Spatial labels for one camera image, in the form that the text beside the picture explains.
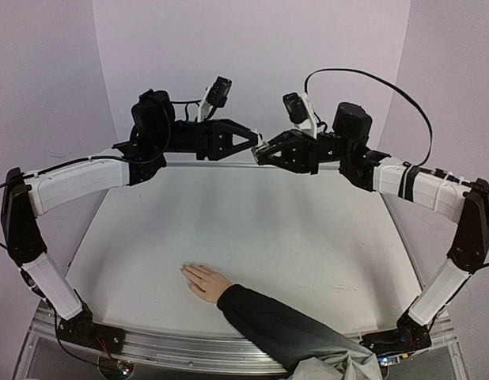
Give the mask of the clear nail polish bottle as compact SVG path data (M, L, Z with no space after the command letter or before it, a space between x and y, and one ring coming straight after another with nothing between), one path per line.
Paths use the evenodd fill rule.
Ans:
M262 145L254 146L251 149L252 156L257 165L266 164L268 149L269 149L269 145L266 142L264 142Z

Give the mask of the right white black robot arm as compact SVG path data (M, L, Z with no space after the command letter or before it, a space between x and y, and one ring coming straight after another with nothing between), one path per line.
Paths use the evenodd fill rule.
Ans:
M377 356L412 353L431 345L430 330L470 277L486 263L489 251L489 184L467 182L442 169L425 169L367 147L372 118L352 103L339 104L330 132L309 131L310 110L287 108L297 126L253 148L259 165L292 173L316 174L326 162L355 187L398 196L457 224L446 259L392 330L366 334L361 344Z

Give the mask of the black sleeved forearm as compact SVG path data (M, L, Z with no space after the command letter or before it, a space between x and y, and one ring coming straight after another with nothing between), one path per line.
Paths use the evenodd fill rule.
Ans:
M373 354L319 321L239 284L224 292L217 307L243 337L288 371L304 359Z

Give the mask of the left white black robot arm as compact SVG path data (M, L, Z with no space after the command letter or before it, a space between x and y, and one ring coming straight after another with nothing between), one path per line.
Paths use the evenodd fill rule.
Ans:
M99 154L24 173L11 169L3 185L1 224L6 250L27 285L53 307L80 345L97 340L99 326L89 307L50 257L37 218L95 192L151 180L167 165L165 154L189 153L220 161L256 146L260 134L232 120L214 119L226 95L207 93L194 121L177 120L164 90L147 90L131 109L134 126L126 142Z

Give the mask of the mannequin hand on table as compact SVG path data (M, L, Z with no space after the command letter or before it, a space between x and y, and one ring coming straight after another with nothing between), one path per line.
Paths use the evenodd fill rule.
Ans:
M233 284L221 273L199 264L184 264L181 272L192 293L204 302L216 304Z

